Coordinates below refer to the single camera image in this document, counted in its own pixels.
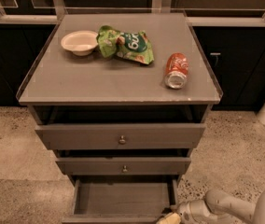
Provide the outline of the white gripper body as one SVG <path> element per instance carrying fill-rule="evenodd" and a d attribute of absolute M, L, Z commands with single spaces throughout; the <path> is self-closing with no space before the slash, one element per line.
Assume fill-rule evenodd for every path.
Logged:
<path fill-rule="evenodd" d="M 210 217 L 210 211 L 204 200 L 181 203 L 176 212 L 181 217 L 182 224 L 203 224 L 208 222 Z"/>

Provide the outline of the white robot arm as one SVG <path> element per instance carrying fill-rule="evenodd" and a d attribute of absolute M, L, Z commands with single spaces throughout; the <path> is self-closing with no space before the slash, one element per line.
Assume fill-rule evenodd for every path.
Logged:
<path fill-rule="evenodd" d="M 245 224 L 265 224 L 265 191 L 257 203 L 250 203 L 224 191 L 210 189 L 202 200 L 179 204 L 156 224 L 231 224 L 234 217 Z"/>

